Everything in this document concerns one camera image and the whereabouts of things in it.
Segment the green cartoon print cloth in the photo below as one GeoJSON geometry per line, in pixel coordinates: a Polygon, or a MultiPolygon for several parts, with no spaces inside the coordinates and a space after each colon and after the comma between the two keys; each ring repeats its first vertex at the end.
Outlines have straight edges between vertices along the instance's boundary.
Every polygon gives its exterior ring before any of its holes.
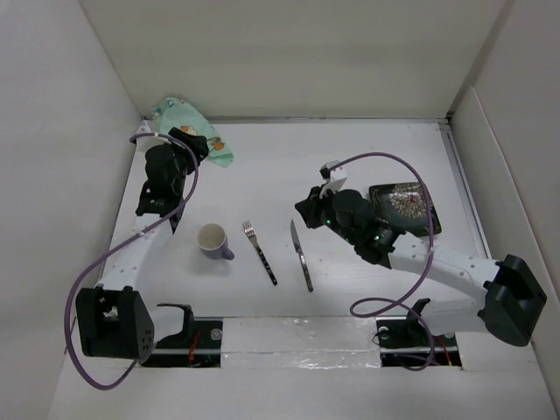
{"type": "Polygon", "coordinates": [[[209,149],[208,159],[222,168],[234,161],[234,154],[223,142],[214,126],[190,103],[177,97],[166,97],[150,108],[150,116],[158,132],[176,128],[192,136],[203,136],[209,149]]]}

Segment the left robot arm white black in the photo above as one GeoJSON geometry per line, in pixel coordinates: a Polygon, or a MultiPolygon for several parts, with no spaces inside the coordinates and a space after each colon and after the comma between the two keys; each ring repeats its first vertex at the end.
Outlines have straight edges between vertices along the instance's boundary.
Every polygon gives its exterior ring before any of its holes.
{"type": "Polygon", "coordinates": [[[146,180],[139,195],[133,241],[117,252],[108,273],[79,291],[76,303],[82,352],[88,357],[145,361],[156,344],[155,326],[141,296],[150,271],[182,217],[186,178],[208,155],[207,139],[172,128],[139,133],[146,180]]]}

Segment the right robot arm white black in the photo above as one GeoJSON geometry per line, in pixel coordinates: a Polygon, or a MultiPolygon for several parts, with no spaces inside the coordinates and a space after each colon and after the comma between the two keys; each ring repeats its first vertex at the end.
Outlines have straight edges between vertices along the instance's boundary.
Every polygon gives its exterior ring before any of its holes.
{"type": "Polygon", "coordinates": [[[295,208],[308,228],[327,227],[364,261],[389,270],[426,275],[464,294],[460,300],[417,300],[406,318],[385,333],[389,348],[428,345],[448,333],[490,333],[515,347],[529,344],[547,297],[523,259],[480,259],[433,248],[399,227],[378,221],[371,203],[355,190],[311,189],[295,208]]]}

